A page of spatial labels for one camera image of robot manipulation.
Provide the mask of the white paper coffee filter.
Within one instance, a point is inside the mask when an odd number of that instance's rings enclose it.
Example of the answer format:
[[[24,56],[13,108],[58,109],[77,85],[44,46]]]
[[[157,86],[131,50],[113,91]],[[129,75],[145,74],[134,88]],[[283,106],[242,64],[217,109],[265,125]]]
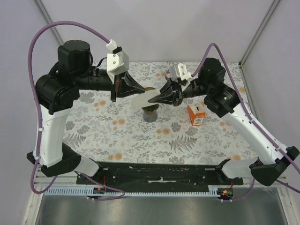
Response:
[[[140,108],[155,105],[156,103],[149,103],[148,101],[159,94],[160,91],[157,89],[147,90],[143,94],[139,94],[132,99],[131,108],[138,110]]]

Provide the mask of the green glass coffee dripper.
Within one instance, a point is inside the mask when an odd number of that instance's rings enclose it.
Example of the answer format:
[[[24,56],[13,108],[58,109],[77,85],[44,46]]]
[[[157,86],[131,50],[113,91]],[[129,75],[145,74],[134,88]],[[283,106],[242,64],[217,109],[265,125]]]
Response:
[[[145,90],[146,91],[155,90],[155,88],[153,88],[153,87],[146,87]],[[145,112],[153,112],[153,111],[157,110],[158,108],[159,108],[159,104],[154,104],[154,105],[151,105],[151,106],[143,107],[142,109]]]

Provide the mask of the orange coffee filter box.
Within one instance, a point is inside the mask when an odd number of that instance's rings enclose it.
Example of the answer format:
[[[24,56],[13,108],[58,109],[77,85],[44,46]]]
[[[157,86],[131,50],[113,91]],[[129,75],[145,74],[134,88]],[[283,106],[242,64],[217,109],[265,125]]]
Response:
[[[201,126],[204,117],[206,116],[206,112],[204,110],[203,105],[201,103],[198,103],[196,105],[188,105],[187,110],[191,121],[191,125],[197,127]]]

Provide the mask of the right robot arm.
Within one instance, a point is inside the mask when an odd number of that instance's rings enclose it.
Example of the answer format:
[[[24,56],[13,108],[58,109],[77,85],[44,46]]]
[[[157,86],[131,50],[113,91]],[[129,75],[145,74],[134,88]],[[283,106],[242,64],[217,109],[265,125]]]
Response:
[[[226,184],[235,178],[254,178],[271,186],[300,154],[275,138],[250,112],[238,88],[224,83],[226,70],[218,59],[206,58],[195,76],[180,63],[169,69],[166,84],[149,103],[179,106],[185,98],[204,96],[204,104],[229,123],[250,144],[257,156],[249,160],[224,160],[215,172],[215,180]]]

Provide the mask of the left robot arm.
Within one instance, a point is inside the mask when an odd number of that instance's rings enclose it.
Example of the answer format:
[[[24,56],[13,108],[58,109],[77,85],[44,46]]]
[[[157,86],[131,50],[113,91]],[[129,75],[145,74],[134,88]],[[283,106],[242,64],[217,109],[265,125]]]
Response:
[[[107,55],[107,69],[93,66],[90,44],[70,40],[58,47],[58,62],[50,72],[40,77],[35,85],[41,109],[40,139],[27,159],[41,165],[47,177],[72,171],[84,173],[93,184],[103,180],[98,163],[81,156],[63,142],[66,120],[73,102],[81,90],[108,91],[111,100],[145,92],[129,74],[129,58],[121,47]]]

